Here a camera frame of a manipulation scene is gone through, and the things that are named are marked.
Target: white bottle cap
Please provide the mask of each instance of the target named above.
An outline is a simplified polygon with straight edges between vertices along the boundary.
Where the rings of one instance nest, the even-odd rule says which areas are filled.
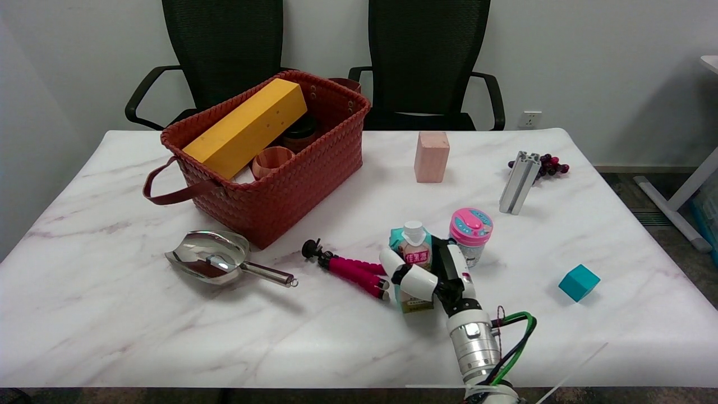
[[[403,236],[410,245],[418,247],[424,243],[426,239],[424,225],[418,220],[407,221],[404,224],[404,231],[401,232],[401,236]]]

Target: gray floor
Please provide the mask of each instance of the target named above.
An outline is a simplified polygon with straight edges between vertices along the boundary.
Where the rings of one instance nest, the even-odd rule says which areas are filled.
[[[634,184],[635,174],[606,174],[611,185],[628,208],[645,217],[660,218],[659,210]],[[670,196],[686,179],[685,175],[647,175],[654,186]],[[682,211],[692,220],[688,211]],[[674,227],[647,226],[646,229],[673,258],[688,278],[718,308],[718,270],[709,255],[699,254]],[[523,388],[519,394],[529,403],[535,403],[548,389]],[[26,390],[36,404],[170,404],[216,403],[217,389],[31,389]],[[0,389],[0,404],[18,398],[9,389]],[[229,403],[242,404],[389,404],[426,403],[458,404],[463,399],[461,390],[234,390]],[[546,404],[711,404],[718,403],[718,390],[696,388],[653,387],[568,387],[557,390]]]

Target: black office chair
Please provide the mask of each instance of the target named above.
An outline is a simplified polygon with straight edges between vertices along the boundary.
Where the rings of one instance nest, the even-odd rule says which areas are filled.
[[[178,66],[159,66],[140,83],[125,107],[132,122],[152,83],[168,70],[181,70],[195,100],[172,123],[204,111],[256,86],[280,70],[284,29],[282,0],[162,0],[167,33]]]
[[[481,49],[489,0],[369,0],[373,106],[365,130],[476,130],[461,112],[469,77],[484,79],[494,115],[506,118],[496,77],[472,72]],[[400,114],[435,114],[416,116]]]

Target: power outlet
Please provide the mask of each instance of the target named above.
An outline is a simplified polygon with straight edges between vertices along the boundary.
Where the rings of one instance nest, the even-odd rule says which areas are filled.
[[[524,111],[518,120],[518,127],[536,129],[541,121],[541,111]]]

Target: red woven basket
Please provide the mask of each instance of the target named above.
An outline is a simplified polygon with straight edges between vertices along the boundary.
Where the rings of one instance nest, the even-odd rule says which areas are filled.
[[[278,170],[252,183],[220,177],[182,149],[274,78],[302,87],[309,113],[319,122],[314,143]],[[309,213],[362,165],[361,136],[370,103],[333,81],[298,70],[274,78],[197,115],[167,127],[162,144],[174,155],[147,176],[145,198],[158,205],[193,199],[197,207],[259,248],[266,248]],[[151,196],[153,179],[178,161],[187,188]]]

